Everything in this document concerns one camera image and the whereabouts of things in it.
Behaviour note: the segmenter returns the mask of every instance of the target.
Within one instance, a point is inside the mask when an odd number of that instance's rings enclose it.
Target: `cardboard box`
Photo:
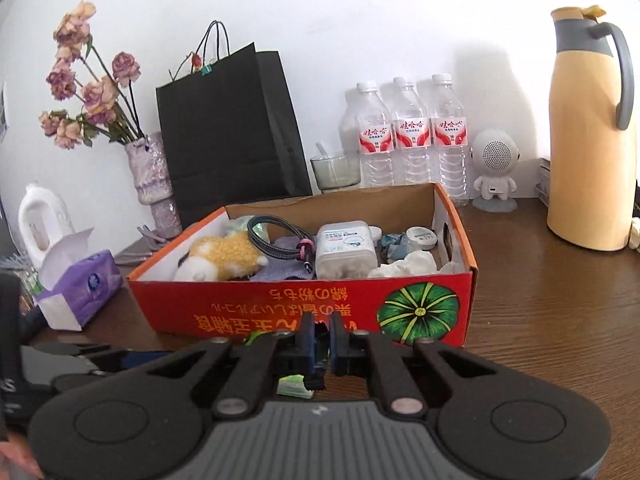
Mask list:
[[[193,241],[221,235],[229,219],[254,214],[280,216],[311,233],[327,223],[351,220],[379,226],[384,234],[429,226],[438,235],[432,251],[438,268],[453,261],[457,271],[334,282],[172,282],[178,260]],[[273,227],[269,226],[271,239],[285,234]],[[418,336],[435,336],[462,346],[477,274],[453,204],[440,185],[421,184],[229,205],[188,228],[127,279],[149,324],[160,332],[242,338],[256,331],[295,330],[303,312],[327,322],[327,316],[338,311],[350,330],[382,330],[407,344]]]

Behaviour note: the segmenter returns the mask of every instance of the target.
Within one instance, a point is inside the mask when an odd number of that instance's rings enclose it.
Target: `human hand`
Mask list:
[[[0,480],[9,480],[9,473],[1,469],[3,459],[17,465],[32,476],[44,478],[42,470],[31,453],[27,439],[12,432],[9,432],[8,436],[8,442],[0,442]]]

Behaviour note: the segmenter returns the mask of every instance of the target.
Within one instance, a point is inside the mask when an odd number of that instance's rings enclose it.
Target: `silver bolt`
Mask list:
[[[235,397],[222,399],[218,403],[218,411],[223,415],[241,415],[248,409],[249,406],[244,400],[236,399]]]
[[[400,397],[391,403],[391,409],[400,415],[415,415],[422,409],[422,403],[413,397]]]

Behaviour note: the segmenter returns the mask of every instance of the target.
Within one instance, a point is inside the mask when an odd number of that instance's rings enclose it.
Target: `gray jug handle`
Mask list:
[[[620,81],[622,83],[622,95],[616,107],[616,126],[619,130],[626,130],[631,122],[631,113],[634,110],[634,66],[631,63],[631,54],[626,44],[625,35],[619,27],[613,23],[599,23],[589,28],[589,32],[594,38],[604,38],[612,36],[618,51],[620,60]]]

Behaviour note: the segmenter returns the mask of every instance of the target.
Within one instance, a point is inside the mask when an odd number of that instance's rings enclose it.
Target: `speaker grille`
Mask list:
[[[491,170],[504,171],[511,163],[511,150],[500,140],[492,140],[484,147],[482,160]]]

